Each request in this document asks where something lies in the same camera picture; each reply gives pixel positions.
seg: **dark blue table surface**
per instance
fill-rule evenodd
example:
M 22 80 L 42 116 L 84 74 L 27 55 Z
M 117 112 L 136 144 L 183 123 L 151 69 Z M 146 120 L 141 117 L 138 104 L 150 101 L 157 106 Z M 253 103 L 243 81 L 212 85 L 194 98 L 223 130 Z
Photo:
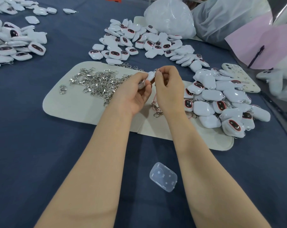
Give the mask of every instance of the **dark blue table surface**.
M 94 125 L 44 113 L 46 94 L 74 65 L 90 60 L 88 51 L 99 43 L 110 19 L 133 19 L 145 10 L 105 0 L 37 1 L 58 9 L 56 15 L 38 16 L 36 31 L 48 33 L 45 56 L 0 68 L 0 227 L 35 225 L 94 131 Z M 79 13 L 66 15 L 63 8 Z M 0 19 L 24 27 L 29 15 L 31 10 Z M 193 40 L 184 44 L 191 44 L 211 67 L 235 63 L 228 51 L 212 45 Z M 174 64 L 164 56 L 147 59 L 144 51 L 128 63 L 145 71 Z M 192 80 L 189 68 L 177 68 L 183 80 Z M 268 109 L 258 94 L 250 97 Z M 212 152 L 272 227 L 287 227 L 287 135 L 271 116 L 268 123 L 256 121 L 256 129 L 235 140 L 231 150 Z M 149 178 L 158 161 L 178 176 L 171 193 Z M 115 227 L 194 226 L 173 142 L 130 133 Z

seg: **person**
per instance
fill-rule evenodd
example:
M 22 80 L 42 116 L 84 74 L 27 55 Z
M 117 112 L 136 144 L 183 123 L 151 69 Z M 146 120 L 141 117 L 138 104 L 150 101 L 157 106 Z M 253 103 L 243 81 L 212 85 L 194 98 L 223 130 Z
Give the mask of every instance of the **person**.
M 138 83 L 147 75 L 136 73 L 117 89 L 83 154 L 36 228 L 114 226 L 131 121 L 152 92 L 148 80 L 146 87 L 138 90 Z M 158 69 L 155 85 L 157 103 L 172 134 L 196 227 L 270 227 L 188 120 L 183 107 L 184 85 L 176 67 Z M 109 128 L 111 138 L 105 139 Z

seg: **white mat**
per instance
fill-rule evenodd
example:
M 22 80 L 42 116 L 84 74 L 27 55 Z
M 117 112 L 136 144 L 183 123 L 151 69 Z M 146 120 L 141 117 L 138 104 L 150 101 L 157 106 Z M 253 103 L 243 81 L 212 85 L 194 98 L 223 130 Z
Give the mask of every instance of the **white mat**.
M 137 72 L 136 70 L 110 66 L 101 62 L 88 61 L 79 63 L 64 75 L 46 95 L 43 100 L 43 110 L 47 114 L 58 118 L 96 125 L 105 109 L 103 107 L 104 100 L 100 97 L 92 97 L 89 93 L 83 93 L 85 86 L 69 85 L 69 79 L 79 73 L 80 68 L 89 69 L 91 67 L 95 67 L 96 72 L 104 71 L 105 69 L 117 70 L 119 72 L 118 77 L 121 77 L 123 74 L 133 75 Z M 62 84 L 67 86 L 67 91 L 64 95 L 59 93 L 59 86 Z M 187 87 L 191 83 L 184 81 L 184 84 Z M 156 89 L 155 85 L 153 85 L 152 94 L 142 111 L 134 116 L 130 131 L 172 140 L 165 117 L 154 118 L 153 116 L 155 111 L 151 107 L 151 101 L 157 101 L 155 95 Z M 189 118 L 210 149 L 225 151 L 233 146 L 234 139 L 226 136 L 221 128 L 206 129 L 198 118 L 191 118 L 191 114 L 189 114 Z

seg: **transparent plastic box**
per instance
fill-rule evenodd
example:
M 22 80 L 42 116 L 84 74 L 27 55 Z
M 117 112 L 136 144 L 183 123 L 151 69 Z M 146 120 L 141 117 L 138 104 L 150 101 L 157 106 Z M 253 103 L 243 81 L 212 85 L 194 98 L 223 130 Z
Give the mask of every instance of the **transparent plastic box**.
M 160 162 L 151 169 L 150 179 L 167 192 L 171 192 L 177 183 L 176 173 Z

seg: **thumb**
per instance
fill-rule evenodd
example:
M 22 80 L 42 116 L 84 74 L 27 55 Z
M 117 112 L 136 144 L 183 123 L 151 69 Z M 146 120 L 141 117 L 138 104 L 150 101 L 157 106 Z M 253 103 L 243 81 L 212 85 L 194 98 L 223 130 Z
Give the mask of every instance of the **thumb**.
M 162 72 L 160 72 L 159 70 L 156 70 L 155 72 L 155 86 L 156 88 L 164 88 L 164 76 L 162 74 Z

